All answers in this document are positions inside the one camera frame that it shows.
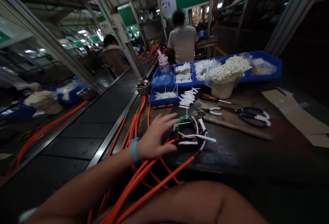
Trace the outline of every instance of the pliers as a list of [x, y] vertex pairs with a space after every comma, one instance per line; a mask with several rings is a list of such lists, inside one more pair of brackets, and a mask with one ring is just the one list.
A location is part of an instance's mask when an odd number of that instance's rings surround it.
[[209, 109], [197, 109], [198, 111], [204, 111], [206, 113], [210, 113], [212, 115], [216, 115], [216, 116], [219, 116], [219, 115], [222, 115], [222, 113], [218, 113], [218, 112], [214, 112], [213, 110], [220, 110], [220, 108], [218, 107], [214, 107], [214, 108], [209, 108]]

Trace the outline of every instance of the conveyor belt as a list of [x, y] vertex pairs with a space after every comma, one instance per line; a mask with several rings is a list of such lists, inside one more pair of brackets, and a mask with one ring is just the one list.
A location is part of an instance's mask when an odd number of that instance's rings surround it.
[[[150, 75], [155, 64], [144, 65]], [[125, 108], [133, 103], [138, 81], [130, 68], [41, 153], [0, 188], [0, 223], [40, 206], [61, 186], [94, 165], [115, 134]]]

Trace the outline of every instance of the gray t-shirt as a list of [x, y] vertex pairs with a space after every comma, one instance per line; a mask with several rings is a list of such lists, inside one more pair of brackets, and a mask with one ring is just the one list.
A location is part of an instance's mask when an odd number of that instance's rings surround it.
[[194, 43], [198, 35], [193, 26], [186, 26], [172, 30], [169, 34], [168, 48], [175, 51], [176, 63], [191, 62], [194, 60]]

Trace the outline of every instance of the hand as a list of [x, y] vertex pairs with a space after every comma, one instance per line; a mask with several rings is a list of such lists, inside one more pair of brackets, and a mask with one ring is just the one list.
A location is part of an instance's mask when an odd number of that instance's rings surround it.
[[179, 121], [179, 119], [173, 119], [176, 116], [177, 113], [165, 116], [159, 114], [153, 120], [149, 130], [137, 144], [138, 152], [142, 158], [151, 159], [177, 150], [177, 147], [173, 144], [161, 145], [163, 134], [172, 129], [174, 124]]

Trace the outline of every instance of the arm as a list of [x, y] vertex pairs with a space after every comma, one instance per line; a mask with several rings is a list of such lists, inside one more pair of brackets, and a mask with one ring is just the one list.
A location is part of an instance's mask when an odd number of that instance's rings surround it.
[[174, 43], [172, 41], [172, 32], [170, 32], [169, 38], [168, 38], [168, 54], [175, 55]]
[[[173, 120], [176, 115], [159, 115], [153, 120], [150, 129], [137, 144], [141, 158], [155, 158], [176, 150], [175, 145], [161, 145], [162, 135], [178, 122], [178, 119]], [[116, 178], [133, 163], [130, 148], [97, 163], [54, 193], [27, 224], [79, 223], [81, 216], [104, 196]]]

